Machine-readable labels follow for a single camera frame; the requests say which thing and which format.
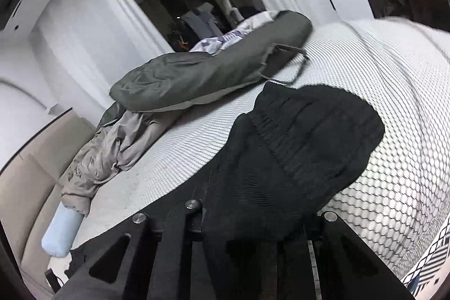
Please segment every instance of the metal bolt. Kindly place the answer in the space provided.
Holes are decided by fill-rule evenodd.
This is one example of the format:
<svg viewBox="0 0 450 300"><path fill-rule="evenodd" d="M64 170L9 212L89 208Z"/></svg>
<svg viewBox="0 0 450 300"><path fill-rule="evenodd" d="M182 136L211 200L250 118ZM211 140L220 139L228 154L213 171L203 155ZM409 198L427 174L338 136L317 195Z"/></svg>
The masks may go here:
<svg viewBox="0 0 450 300"><path fill-rule="evenodd" d="M338 216L332 212L332 211L327 211L325 212L325 214L323 215L323 217L325 218L325 220L327 221L336 221L338 219Z"/></svg>
<svg viewBox="0 0 450 300"><path fill-rule="evenodd" d="M141 212L133 216L133 222L136 224L143 223L145 219L147 219L147 215Z"/></svg>
<svg viewBox="0 0 450 300"><path fill-rule="evenodd" d="M196 209L199 207L200 203L198 200L188 200L184 203L187 209Z"/></svg>

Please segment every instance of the black metal bracket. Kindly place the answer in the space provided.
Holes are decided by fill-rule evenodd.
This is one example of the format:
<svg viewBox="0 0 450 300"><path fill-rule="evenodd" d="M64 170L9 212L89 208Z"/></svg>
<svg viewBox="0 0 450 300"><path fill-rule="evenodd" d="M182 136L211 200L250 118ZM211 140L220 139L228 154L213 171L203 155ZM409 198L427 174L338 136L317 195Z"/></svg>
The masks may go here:
<svg viewBox="0 0 450 300"><path fill-rule="evenodd" d="M57 293L61 289L61 285L58 282L58 278L53 273L53 270L48 269L47 271L45 271L44 275L46 276L47 282L49 283L53 292Z"/></svg>
<svg viewBox="0 0 450 300"><path fill-rule="evenodd" d="M134 215L125 232L87 260L55 299L214 300L197 243L202 241L201 225L202 204L196 199L174 207L162 231L145 214ZM381 259L331 211L306 220L283 242L260 243L258 255L254 270L262 281L260 299L315 300L319 289L323 300L413 300Z"/></svg>
<svg viewBox="0 0 450 300"><path fill-rule="evenodd" d="M269 59L269 57L271 55L273 55L277 51L288 51L288 52L293 52L294 55L295 54L301 54L303 56L303 60L301 61L301 64L300 64L300 66L299 66L299 68L297 70L297 73L296 73L295 77L292 80L288 81L288 82L283 81L283 80L277 80L277 79L268 77L268 76L263 75L263 74L261 74L261 77L266 79L266 80L270 80L272 82L283 84L285 86L293 85L295 83L295 81L298 79L298 77L300 77L300 75L302 75L303 70L305 70L305 68L307 67L307 65L310 62L310 59L307 56L307 52L303 48L297 48L295 46L289 46L289 45L283 45L283 44L275 43L272 46L267 48L267 51L264 54L265 62L263 62L262 65L263 66L267 66L267 60Z"/></svg>

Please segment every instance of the white mesh surface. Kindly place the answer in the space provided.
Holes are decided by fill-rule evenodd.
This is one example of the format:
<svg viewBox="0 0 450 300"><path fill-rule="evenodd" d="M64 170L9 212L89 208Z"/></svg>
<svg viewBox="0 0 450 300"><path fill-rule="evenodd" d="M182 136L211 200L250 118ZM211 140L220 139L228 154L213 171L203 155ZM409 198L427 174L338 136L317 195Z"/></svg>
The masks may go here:
<svg viewBox="0 0 450 300"><path fill-rule="evenodd" d="M305 46L311 63L295 88L341 87L367 100L380 114L386 130L383 141L362 176L327 208L347 221L401 278L449 212L450 67L445 55L410 25L380 20L352 25L359 35L344 24L314 32ZM450 51L449 34L421 29ZM292 78L300 59L275 78ZM197 172L225 144L235 118L253 108L262 87L188 111L133 169L100 188L73 248ZM69 261L62 262L67 267Z"/></svg>

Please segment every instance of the black fabric bag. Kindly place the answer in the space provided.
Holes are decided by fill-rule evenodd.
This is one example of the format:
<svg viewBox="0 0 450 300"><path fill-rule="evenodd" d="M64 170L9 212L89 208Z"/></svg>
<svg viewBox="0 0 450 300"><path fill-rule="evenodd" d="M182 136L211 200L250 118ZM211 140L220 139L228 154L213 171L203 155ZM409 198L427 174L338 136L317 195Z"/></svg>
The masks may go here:
<svg viewBox="0 0 450 300"><path fill-rule="evenodd" d="M354 182L383 135L354 94L267 83L231 128L208 188L203 247L217 298L257 299L255 242L284 240Z"/></svg>

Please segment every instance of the white textured fabric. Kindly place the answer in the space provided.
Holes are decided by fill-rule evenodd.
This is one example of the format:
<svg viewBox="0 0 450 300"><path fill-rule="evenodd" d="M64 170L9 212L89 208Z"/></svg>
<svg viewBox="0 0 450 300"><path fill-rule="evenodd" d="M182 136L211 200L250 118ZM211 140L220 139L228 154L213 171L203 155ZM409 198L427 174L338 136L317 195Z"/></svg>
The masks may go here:
<svg viewBox="0 0 450 300"><path fill-rule="evenodd" d="M134 0L51 0L37 22L32 44L45 74L47 64L57 64L103 111L113 103L109 89L115 82L173 51ZM57 95L66 86L53 85L51 75L47 81ZM68 90L66 103L79 93Z"/></svg>
<svg viewBox="0 0 450 300"><path fill-rule="evenodd" d="M242 21L239 26L227 32L225 35L200 40L189 52L204 51L215 56L222 50L228 49L231 45L238 43L252 31L262 27L266 23L272 22L277 15L277 11L260 12Z"/></svg>
<svg viewBox="0 0 450 300"><path fill-rule="evenodd" d="M341 87L367 100L385 124L367 169L327 208L402 277L431 243L450 206L450 65L445 54L450 35L407 21L359 21L321 27L305 49L310 63L295 88ZM275 78L290 80L300 60ZM225 144L235 118L253 108L262 88L193 107L132 170L99 190L73 247L197 172Z"/></svg>

